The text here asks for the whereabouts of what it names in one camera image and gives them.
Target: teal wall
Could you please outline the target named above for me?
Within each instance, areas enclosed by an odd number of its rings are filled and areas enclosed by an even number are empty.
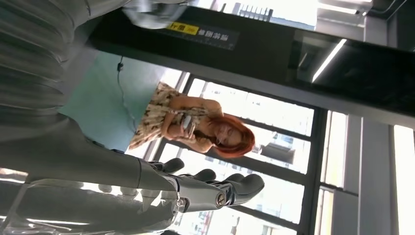
[[[89,138],[108,149],[125,151],[134,132],[117,84],[116,68],[120,59],[121,56],[99,52],[60,112],[77,121]],[[126,103],[139,124],[166,68],[125,57],[123,64],[121,85]]]

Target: black sign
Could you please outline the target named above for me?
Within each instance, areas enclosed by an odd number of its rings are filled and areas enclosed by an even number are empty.
[[[235,48],[239,37],[238,32],[184,21],[173,22],[158,32],[227,50]]]

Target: woman's hand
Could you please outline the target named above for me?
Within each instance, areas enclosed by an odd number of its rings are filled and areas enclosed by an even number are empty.
[[[189,140],[194,140],[195,135],[193,134],[194,127],[190,126],[187,129],[184,129],[184,123],[182,122],[180,125],[170,125],[167,133],[169,136],[171,136],[173,139],[176,138],[184,138]]]

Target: mobile phone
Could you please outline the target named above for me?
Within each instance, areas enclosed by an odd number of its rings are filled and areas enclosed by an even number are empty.
[[[190,121],[192,121],[192,116],[186,116],[183,120],[183,128],[187,129],[189,127]]]

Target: red hair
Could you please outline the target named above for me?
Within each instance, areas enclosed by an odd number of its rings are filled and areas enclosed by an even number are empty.
[[[223,158],[238,158],[252,151],[255,145],[255,136],[253,132],[246,127],[243,122],[232,115],[211,117],[210,123],[213,125],[227,124],[241,133],[241,142],[236,146],[215,145],[215,152]]]

